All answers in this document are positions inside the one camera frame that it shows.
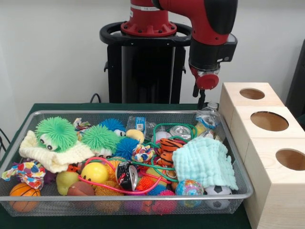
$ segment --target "green table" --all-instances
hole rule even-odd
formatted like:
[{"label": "green table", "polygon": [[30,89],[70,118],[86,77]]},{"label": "green table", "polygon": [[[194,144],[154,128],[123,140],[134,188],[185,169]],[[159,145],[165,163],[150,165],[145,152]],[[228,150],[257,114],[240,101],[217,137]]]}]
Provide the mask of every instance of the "green table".
[{"label": "green table", "polygon": [[[195,104],[34,104],[28,116],[39,110],[196,110]],[[19,133],[17,131],[12,143]],[[92,217],[18,217],[13,218],[0,207],[0,228],[100,229],[100,228],[205,228],[250,229],[244,206],[232,215],[166,216],[92,216]]]}]

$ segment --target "blue washcloth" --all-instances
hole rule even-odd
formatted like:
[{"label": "blue washcloth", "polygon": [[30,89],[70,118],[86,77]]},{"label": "blue washcloth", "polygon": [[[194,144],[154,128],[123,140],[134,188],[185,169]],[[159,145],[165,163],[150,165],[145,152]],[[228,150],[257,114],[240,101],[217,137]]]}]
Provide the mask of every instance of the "blue washcloth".
[{"label": "blue washcloth", "polygon": [[197,137],[173,153],[173,163],[179,182],[196,180],[204,188],[228,186],[238,190],[231,157],[219,141]]}]

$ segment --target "wooden box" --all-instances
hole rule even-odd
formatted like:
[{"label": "wooden box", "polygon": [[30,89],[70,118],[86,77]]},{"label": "wooden box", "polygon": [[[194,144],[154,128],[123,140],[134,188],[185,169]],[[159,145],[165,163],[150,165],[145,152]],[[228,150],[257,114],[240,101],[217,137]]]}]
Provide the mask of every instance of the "wooden box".
[{"label": "wooden box", "polygon": [[230,131],[243,161],[251,138],[305,139],[288,108],[280,106],[236,106]]},{"label": "wooden box", "polygon": [[284,106],[268,83],[223,83],[219,112],[228,127],[236,106]]},{"label": "wooden box", "polygon": [[305,228],[305,138],[252,138],[244,165],[254,194],[244,201],[252,228]]}]

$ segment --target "circular hole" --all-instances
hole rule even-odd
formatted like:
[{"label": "circular hole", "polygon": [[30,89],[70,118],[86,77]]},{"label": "circular hole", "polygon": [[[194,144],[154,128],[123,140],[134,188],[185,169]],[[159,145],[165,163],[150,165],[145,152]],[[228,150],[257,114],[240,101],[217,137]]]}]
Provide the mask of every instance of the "circular hole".
[{"label": "circular hole", "polygon": [[289,123],[285,118],[268,111],[252,114],[251,121],[259,128],[269,131],[283,131],[289,127]]},{"label": "circular hole", "polygon": [[297,171],[305,170],[305,156],[298,151],[284,149],[278,151],[275,156],[278,162],[286,168]]},{"label": "circular hole", "polygon": [[239,93],[247,99],[258,100],[265,97],[263,92],[253,88],[242,89]]}]

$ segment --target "cream knitted cloth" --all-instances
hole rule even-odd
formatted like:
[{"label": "cream knitted cloth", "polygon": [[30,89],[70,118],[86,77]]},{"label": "cream knitted cloth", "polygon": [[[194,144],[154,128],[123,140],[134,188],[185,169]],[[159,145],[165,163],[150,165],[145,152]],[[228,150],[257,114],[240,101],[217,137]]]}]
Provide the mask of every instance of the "cream knitted cloth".
[{"label": "cream knitted cloth", "polygon": [[39,161],[48,171],[58,173],[66,171],[69,164],[82,162],[94,156],[90,148],[77,141],[76,145],[63,153],[55,153],[37,146],[37,139],[33,131],[28,131],[20,144],[21,157]]}]

